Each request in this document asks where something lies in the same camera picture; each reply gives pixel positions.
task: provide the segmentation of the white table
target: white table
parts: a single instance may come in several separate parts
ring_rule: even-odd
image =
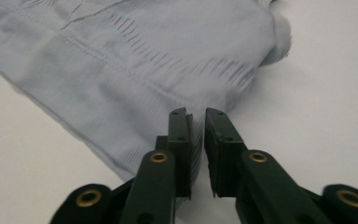
[[[300,186],[358,188],[358,1],[282,0],[293,46],[259,69],[229,114],[249,148],[272,154]],[[49,223],[72,190],[121,180],[80,141],[0,77],[0,223]],[[176,223],[239,223],[213,199],[205,165]]]

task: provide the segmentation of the light blue fabric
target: light blue fabric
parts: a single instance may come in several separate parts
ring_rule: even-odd
[[[193,113],[200,148],[205,108],[231,109],[289,46],[253,0],[0,0],[0,74],[125,180],[170,111]]]

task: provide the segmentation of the gray cloth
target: gray cloth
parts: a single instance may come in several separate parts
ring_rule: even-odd
[[[127,180],[170,111],[194,114],[200,143],[205,108],[286,55],[274,18],[253,0],[0,0],[0,74]]]

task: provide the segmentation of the garment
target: garment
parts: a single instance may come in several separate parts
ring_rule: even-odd
[[[0,0],[0,74],[135,176],[170,111],[228,111],[260,64],[287,54],[290,28],[253,0]]]

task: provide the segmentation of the ribbed fabric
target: ribbed fabric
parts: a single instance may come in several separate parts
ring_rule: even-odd
[[[240,100],[276,26],[251,0],[0,0],[0,74],[124,180],[186,107],[195,178],[205,108]]]

